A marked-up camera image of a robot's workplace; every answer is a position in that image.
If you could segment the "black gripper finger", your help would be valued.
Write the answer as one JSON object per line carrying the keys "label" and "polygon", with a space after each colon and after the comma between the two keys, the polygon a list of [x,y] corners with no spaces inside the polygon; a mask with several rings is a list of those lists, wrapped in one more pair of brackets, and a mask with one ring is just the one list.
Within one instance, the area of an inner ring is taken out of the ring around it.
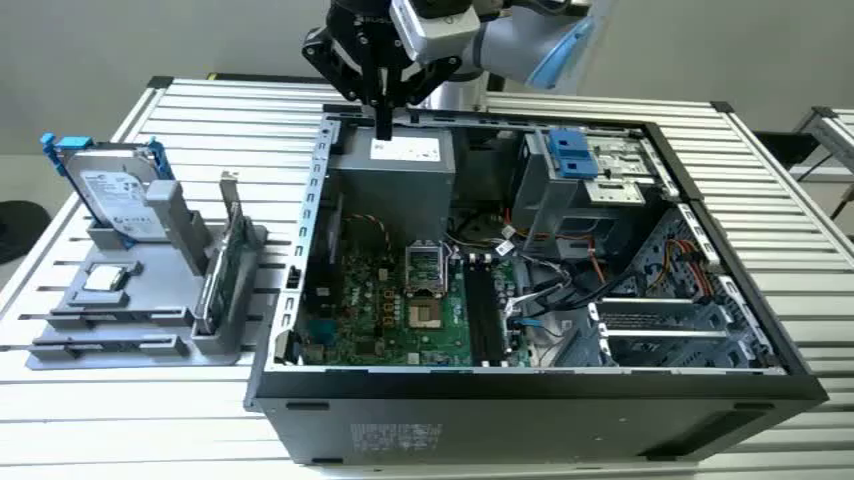
{"label": "black gripper finger", "polygon": [[335,51],[333,37],[327,28],[313,28],[305,36],[301,53],[305,60],[339,93],[373,109],[375,138],[384,139],[384,95],[380,71],[375,65],[372,45],[361,29],[355,30],[356,71]]}
{"label": "black gripper finger", "polygon": [[383,99],[383,139],[392,139],[392,116],[396,108],[419,104],[439,85],[445,82],[461,66],[459,56],[439,58],[428,62],[407,79],[403,79],[404,66],[387,68],[385,91]]}

